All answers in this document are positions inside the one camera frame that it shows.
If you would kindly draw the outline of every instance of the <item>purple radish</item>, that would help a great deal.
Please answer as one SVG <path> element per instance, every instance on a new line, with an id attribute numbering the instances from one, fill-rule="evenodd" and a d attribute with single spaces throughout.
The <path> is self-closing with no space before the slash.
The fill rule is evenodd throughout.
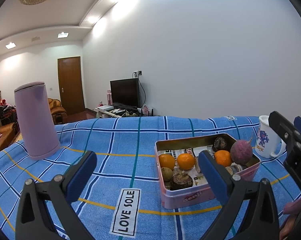
<path id="1" fill-rule="evenodd" d="M 234 163 L 246 164 L 252 158 L 251 141 L 238 140 L 230 149 L 230 157 Z"/>

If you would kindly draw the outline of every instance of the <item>red floor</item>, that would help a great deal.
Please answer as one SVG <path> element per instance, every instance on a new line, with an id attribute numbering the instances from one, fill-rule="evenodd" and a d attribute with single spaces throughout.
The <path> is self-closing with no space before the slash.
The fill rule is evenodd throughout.
<path id="1" fill-rule="evenodd" d="M 72 114 L 67 116 L 67 122 L 78 122 L 81 120 L 93 119 L 96 115 L 89 111 L 80 112 L 78 114 Z"/>

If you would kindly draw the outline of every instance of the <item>blue floral design on mug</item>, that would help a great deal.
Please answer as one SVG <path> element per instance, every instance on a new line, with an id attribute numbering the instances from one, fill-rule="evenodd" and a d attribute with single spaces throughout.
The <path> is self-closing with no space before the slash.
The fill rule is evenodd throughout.
<path id="1" fill-rule="evenodd" d="M 269 142 L 267 133 L 263 130 L 259 130 L 258 140 L 259 140 L 258 144 L 265 147 L 265 143 Z"/>

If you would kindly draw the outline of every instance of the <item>orange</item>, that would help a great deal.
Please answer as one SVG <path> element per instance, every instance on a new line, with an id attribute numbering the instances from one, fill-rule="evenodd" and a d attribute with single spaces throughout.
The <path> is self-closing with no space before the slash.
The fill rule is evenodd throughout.
<path id="1" fill-rule="evenodd" d="M 183 170 L 190 170 L 195 165 L 195 158 L 189 153 L 182 153 L 177 157 L 178 166 Z"/>
<path id="2" fill-rule="evenodd" d="M 215 152 L 215 161 L 224 167 L 230 166 L 233 162 L 230 157 L 230 152 L 225 150 Z"/>
<path id="3" fill-rule="evenodd" d="M 170 168 L 171 170 L 175 167 L 175 158 L 170 154 L 159 155 L 159 164 L 161 168 Z"/>

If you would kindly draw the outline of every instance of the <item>brown leather sofa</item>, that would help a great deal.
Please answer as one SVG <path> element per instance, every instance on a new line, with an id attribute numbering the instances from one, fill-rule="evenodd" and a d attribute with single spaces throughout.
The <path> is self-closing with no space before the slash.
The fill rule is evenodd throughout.
<path id="1" fill-rule="evenodd" d="M 7 148 L 15 137 L 15 123 L 10 123 L 0 127 L 0 151 Z"/>
<path id="2" fill-rule="evenodd" d="M 61 106 L 61 102 L 58 99 L 48 99 L 49 108 L 52 114 L 52 120 L 54 124 L 62 124 L 67 122 L 67 112 L 65 108 Z"/>

